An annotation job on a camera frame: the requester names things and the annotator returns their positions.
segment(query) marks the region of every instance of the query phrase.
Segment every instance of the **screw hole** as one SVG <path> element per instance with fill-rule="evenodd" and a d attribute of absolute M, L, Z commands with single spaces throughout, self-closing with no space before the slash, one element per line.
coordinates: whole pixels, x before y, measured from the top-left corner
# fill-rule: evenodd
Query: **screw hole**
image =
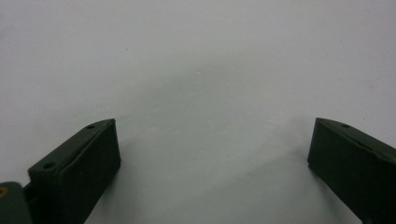
<path fill-rule="evenodd" d="M 3 198 L 8 193 L 8 188 L 0 188 L 0 198 Z"/>
<path fill-rule="evenodd" d="M 49 162 L 44 165 L 44 169 L 49 170 L 49 169 L 53 168 L 54 166 L 55 166 L 55 162 Z"/>

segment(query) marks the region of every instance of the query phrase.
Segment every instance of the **gray surface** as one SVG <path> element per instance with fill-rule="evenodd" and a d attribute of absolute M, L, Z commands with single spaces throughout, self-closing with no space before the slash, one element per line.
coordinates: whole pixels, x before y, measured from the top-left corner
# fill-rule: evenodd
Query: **gray surface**
<path fill-rule="evenodd" d="M 316 117 L 396 146 L 396 2 L 2 1 L 0 181 L 115 118 L 89 224 L 359 223 L 306 167 Z"/>

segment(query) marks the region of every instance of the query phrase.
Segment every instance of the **black plastic part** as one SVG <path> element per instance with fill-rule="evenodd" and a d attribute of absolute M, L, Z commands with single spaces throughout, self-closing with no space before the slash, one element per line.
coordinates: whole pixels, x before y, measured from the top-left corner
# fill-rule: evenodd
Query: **black plastic part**
<path fill-rule="evenodd" d="M 31 183 L 23 191 L 13 184 L 8 191 L 15 192 L 12 198 L 0 198 L 0 211 L 28 211 L 30 216 L 24 216 L 23 222 L 15 217 L 9 222 L 0 219 L 0 223 L 30 224 L 32 219 L 35 224 L 82 224 L 119 168 L 115 120 L 93 123 L 32 166 L 28 171 Z M 2 212 L 0 218 L 8 216 Z"/>
<path fill-rule="evenodd" d="M 317 119 L 309 167 L 363 223 L 396 223 L 396 150 L 333 120 Z"/>
<path fill-rule="evenodd" d="M 33 224 L 19 183 L 6 182 L 0 184 L 0 223 Z"/>

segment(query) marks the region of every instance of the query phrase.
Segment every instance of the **white table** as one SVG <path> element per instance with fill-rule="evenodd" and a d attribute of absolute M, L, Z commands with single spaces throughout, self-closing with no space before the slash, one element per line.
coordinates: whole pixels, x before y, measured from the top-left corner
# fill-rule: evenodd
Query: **white table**
<path fill-rule="evenodd" d="M 316 117 L 396 146 L 396 2 L 0 3 L 0 181 L 117 121 L 88 224 L 360 223 L 307 168 Z"/>

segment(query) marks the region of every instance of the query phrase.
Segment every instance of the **white surface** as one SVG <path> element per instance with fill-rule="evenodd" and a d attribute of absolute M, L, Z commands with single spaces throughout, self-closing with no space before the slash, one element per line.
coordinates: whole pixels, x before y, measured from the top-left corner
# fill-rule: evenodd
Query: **white surface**
<path fill-rule="evenodd" d="M 316 117 L 396 146 L 396 2 L 2 1 L 0 181 L 117 120 L 87 223 L 360 223 L 306 167 Z"/>

